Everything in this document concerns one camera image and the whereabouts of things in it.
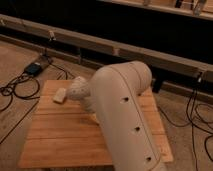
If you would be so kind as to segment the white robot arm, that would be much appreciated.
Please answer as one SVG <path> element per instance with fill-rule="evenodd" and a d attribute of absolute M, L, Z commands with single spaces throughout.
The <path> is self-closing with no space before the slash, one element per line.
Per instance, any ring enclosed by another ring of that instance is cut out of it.
<path fill-rule="evenodd" d="M 145 63 L 131 61 L 77 77 L 67 89 L 68 99 L 96 114 L 115 171 L 167 171 L 139 104 L 151 80 Z"/>

